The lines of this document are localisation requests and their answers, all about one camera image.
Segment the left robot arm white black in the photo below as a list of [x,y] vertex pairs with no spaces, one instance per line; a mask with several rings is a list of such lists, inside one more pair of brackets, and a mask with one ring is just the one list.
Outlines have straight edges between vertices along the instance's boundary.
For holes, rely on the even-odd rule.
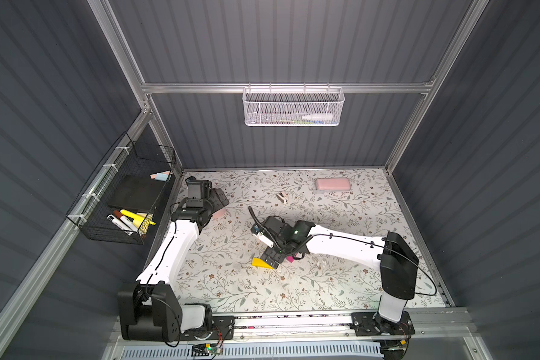
[[229,204],[212,182],[190,176],[187,196],[170,213],[165,239],[135,282],[118,291],[121,336],[126,341],[155,341],[175,347],[184,335],[211,335],[212,308],[207,304],[180,304],[174,293],[176,277],[187,252],[214,213]]

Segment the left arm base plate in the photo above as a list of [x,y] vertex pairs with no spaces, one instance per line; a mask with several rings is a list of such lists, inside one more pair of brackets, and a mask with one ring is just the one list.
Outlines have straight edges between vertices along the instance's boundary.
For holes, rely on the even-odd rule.
[[200,328],[186,330],[182,341],[222,341],[232,340],[236,318],[234,316],[213,316],[207,318]]

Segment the yellow block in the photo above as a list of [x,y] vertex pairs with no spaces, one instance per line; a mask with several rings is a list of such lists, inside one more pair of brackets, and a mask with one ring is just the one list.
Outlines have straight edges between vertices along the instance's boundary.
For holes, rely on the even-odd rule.
[[273,266],[269,265],[262,259],[256,258],[256,257],[252,259],[251,265],[257,268],[261,268],[261,269],[274,269]]

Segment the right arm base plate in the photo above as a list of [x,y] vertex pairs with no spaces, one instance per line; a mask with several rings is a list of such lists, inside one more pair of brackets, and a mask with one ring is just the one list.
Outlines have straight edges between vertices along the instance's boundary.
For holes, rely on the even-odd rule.
[[416,333],[408,312],[403,311],[397,322],[382,318],[377,311],[351,313],[350,328],[356,336],[390,336],[403,335],[410,337]]

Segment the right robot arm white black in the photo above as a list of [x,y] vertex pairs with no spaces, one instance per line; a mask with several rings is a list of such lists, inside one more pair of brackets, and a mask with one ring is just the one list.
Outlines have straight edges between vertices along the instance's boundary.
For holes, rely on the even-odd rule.
[[288,258],[302,260],[307,255],[320,254],[379,272],[382,292],[373,321],[380,325],[401,323],[406,304],[414,298],[420,270],[419,258],[401,235],[353,235],[305,220],[290,225],[277,216],[261,221],[252,207],[247,210],[253,219],[250,231],[267,245],[260,257],[265,264],[276,269]]

